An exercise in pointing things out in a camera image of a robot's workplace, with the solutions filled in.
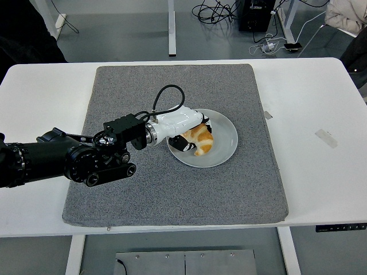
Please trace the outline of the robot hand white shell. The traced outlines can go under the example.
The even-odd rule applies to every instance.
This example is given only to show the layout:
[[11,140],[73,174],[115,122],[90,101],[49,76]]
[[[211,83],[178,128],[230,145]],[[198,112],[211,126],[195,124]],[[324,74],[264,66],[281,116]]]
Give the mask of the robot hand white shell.
[[146,138],[149,146],[167,138],[169,145],[176,150],[195,149],[196,156],[207,154],[214,143],[210,118],[185,106],[150,119],[146,124]]

